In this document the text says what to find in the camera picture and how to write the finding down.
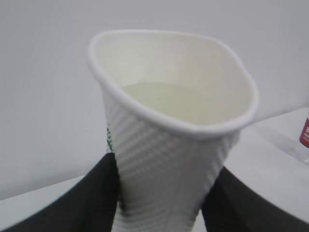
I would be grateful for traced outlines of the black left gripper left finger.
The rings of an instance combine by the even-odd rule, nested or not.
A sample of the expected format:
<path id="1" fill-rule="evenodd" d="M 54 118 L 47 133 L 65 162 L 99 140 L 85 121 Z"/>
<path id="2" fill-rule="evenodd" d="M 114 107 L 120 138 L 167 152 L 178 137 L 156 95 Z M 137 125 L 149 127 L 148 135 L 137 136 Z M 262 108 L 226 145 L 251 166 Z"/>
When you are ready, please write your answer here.
<path id="1" fill-rule="evenodd" d="M 119 190 L 115 154 L 107 153 L 68 192 L 6 231 L 110 232 Z"/>

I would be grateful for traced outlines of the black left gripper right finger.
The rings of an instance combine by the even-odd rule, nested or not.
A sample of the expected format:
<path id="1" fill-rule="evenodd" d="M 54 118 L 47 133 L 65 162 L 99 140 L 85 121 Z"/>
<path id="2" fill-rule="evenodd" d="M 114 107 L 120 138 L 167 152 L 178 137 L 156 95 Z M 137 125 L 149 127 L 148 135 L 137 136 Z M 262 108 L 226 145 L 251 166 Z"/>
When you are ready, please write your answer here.
<path id="1" fill-rule="evenodd" d="M 201 213 L 209 232 L 307 232 L 309 224 L 265 200 L 227 168 L 220 171 Z"/>

